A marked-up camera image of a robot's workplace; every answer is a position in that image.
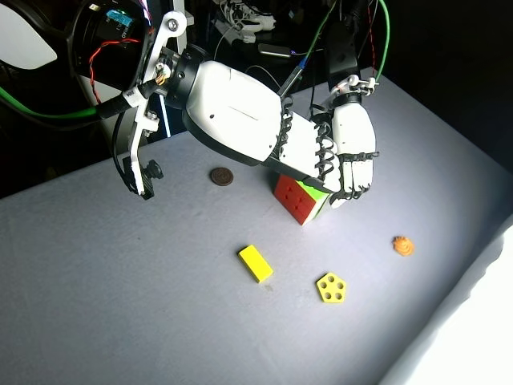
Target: yellow block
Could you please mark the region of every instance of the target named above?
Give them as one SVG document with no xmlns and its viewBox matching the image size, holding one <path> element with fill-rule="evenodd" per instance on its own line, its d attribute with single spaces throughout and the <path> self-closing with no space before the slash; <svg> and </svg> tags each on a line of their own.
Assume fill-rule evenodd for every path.
<svg viewBox="0 0 513 385">
<path fill-rule="evenodd" d="M 319 294 L 324 302 L 344 302 L 347 284 L 333 273 L 327 273 L 317 281 Z"/>
<path fill-rule="evenodd" d="M 271 266 L 269 266 L 264 257 L 261 256 L 257 248 L 253 245 L 249 245 L 244 250 L 240 251 L 239 257 L 242 258 L 242 261 L 244 261 L 258 283 L 263 282 L 273 273 Z"/>
</svg>

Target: orange object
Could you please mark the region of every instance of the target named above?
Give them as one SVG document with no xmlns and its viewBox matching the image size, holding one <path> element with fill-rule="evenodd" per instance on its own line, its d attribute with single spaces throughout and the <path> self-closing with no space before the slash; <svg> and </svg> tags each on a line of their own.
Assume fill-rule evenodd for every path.
<svg viewBox="0 0 513 385">
<path fill-rule="evenodd" d="M 414 253 L 415 246 L 409 238 L 396 237 L 394 238 L 394 250 L 400 253 L 403 257 L 408 257 Z"/>
</svg>

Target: bolt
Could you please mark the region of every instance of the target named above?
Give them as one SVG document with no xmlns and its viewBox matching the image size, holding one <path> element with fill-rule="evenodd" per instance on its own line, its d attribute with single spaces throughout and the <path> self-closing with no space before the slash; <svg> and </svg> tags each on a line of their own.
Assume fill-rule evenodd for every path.
<svg viewBox="0 0 513 385">
<path fill-rule="evenodd" d="M 157 119 L 159 119 L 159 116 L 158 116 L 158 115 L 157 115 L 157 113 L 156 113 L 156 112 L 154 112 L 154 111 L 148 111 L 148 112 L 146 112 L 146 117 L 147 117 L 147 118 L 149 118 L 149 119 L 151 119 L 151 120 L 157 120 Z"/>
<path fill-rule="evenodd" d="M 168 27 L 172 32 L 176 32 L 178 30 L 178 22 L 172 18 L 168 21 Z"/>
</svg>

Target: yellow pentagonal piece with holes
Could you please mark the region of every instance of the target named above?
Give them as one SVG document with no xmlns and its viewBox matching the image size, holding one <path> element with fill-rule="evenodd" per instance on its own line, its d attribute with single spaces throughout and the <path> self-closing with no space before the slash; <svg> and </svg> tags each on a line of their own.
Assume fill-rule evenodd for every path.
<svg viewBox="0 0 513 385">
<path fill-rule="evenodd" d="M 317 288 L 324 302 L 340 303 L 345 300 L 345 282 L 336 274 L 327 273 L 317 281 Z"/>
</svg>

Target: rubik's cube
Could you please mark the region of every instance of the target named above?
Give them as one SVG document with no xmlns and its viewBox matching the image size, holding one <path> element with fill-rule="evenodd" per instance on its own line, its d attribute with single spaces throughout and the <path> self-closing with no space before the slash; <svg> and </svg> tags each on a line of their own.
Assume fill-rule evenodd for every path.
<svg viewBox="0 0 513 385">
<path fill-rule="evenodd" d="M 306 225 L 319 213 L 329 194 L 306 186 L 289 176 L 280 175 L 274 196 L 300 225 Z"/>
</svg>

